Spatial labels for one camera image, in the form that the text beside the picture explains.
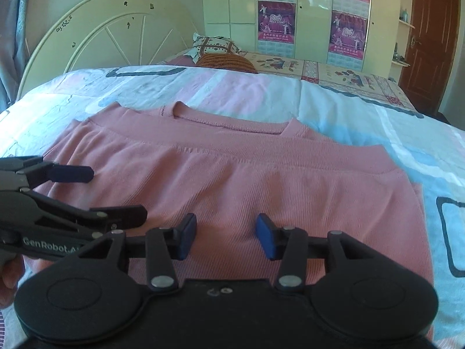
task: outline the pink sweater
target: pink sweater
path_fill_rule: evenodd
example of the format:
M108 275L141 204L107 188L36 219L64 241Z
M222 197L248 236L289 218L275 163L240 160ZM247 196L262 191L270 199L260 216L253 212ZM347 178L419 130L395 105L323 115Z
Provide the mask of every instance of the pink sweater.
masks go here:
M73 122L46 154L89 165L90 184L47 183L39 191L81 208L142 204L147 222L174 226L195 213L198 233L185 278L273 278L254 234L259 213L278 226L326 237L342 230L432 282L421 190L385 149L335 143L297 120L250 122L195 111L181 102L152 111L112 104ZM324 275L308 261L307 283ZM142 260L130 274L145 281Z

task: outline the wooden door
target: wooden door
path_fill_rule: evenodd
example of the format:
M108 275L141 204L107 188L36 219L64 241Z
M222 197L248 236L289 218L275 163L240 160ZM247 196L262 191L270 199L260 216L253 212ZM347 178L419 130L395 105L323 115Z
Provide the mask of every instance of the wooden door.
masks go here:
M452 67L460 0L413 0L410 41L400 87L421 113L434 115Z

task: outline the patterned pillowcase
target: patterned pillowcase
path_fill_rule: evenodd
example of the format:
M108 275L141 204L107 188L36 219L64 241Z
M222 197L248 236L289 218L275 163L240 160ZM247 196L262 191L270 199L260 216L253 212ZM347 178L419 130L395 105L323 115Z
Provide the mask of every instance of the patterned pillowcase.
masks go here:
M245 73L258 73L253 64L239 55L205 54L200 58L197 67L225 69Z
M205 54L237 54L240 49L233 41L225 37L202 37L194 34L194 46L186 55L192 57L194 63Z

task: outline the curtain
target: curtain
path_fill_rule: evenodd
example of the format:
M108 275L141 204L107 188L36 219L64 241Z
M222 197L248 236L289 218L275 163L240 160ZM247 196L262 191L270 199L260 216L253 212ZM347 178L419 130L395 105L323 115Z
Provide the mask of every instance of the curtain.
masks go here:
M27 0L0 0L0 112L15 103L29 60L26 9Z

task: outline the white headboard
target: white headboard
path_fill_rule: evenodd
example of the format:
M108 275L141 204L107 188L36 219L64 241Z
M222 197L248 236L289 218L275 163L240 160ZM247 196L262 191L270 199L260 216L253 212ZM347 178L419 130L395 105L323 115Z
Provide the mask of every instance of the white headboard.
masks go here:
M84 0L40 41L18 98L77 69L156 64L191 47L196 31L176 0Z

